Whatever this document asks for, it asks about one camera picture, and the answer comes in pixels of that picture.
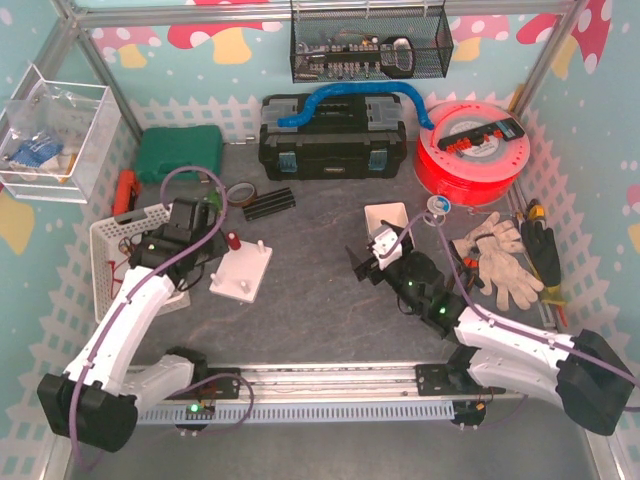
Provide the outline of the white peg base plate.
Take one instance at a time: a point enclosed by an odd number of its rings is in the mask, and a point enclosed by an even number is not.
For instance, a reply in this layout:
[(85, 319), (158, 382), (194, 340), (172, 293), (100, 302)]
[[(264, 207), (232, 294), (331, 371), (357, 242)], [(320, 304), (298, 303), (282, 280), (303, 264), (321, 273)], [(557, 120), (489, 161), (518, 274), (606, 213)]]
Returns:
[(273, 249), (262, 240), (257, 243), (237, 241), (238, 248), (230, 249), (215, 273), (210, 275), (212, 294), (253, 303), (272, 257)]

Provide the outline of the brown tape roll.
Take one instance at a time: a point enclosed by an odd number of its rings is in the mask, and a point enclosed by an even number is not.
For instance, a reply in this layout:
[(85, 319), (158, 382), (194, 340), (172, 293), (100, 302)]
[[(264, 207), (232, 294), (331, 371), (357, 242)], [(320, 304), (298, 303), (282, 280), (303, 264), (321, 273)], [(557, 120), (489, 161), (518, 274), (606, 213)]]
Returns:
[(251, 182), (238, 182), (227, 188), (226, 196), (232, 207), (245, 207), (257, 198), (257, 189)]

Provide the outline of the black aluminium extrusion profile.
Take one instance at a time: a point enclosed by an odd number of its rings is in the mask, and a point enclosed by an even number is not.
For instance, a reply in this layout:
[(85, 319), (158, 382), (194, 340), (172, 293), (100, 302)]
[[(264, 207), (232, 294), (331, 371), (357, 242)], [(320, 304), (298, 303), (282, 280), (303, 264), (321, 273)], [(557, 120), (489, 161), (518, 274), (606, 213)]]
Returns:
[(294, 208), (296, 200), (289, 187), (258, 196), (251, 204), (242, 208), (246, 221), (254, 221), (275, 213)]

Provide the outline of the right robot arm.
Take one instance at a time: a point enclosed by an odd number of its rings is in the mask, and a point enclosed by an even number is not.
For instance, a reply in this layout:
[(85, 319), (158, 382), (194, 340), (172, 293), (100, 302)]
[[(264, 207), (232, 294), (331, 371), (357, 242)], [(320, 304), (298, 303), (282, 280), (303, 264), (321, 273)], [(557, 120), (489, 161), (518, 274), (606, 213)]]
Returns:
[(456, 388), (517, 391), (561, 408), (592, 433), (614, 433), (634, 385), (630, 370), (600, 334), (553, 333), (468, 304), (446, 288), (434, 262), (415, 250), (391, 262), (348, 256), (358, 280), (386, 282), (406, 314), (456, 343), (447, 363)]

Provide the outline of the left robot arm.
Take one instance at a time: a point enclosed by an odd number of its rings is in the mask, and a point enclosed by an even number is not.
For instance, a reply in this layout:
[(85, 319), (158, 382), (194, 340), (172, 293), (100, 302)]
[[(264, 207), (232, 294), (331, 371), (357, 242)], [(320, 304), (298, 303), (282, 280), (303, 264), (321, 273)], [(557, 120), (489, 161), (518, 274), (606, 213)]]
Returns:
[(167, 300), (193, 270), (227, 253), (221, 223), (211, 203), (177, 199), (165, 223), (141, 233), (118, 294), (86, 346), (37, 387), (54, 434), (116, 452), (141, 413), (206, 377), (205, 354), (186, 347), (170, 348), (142, 372), (128, 369)]

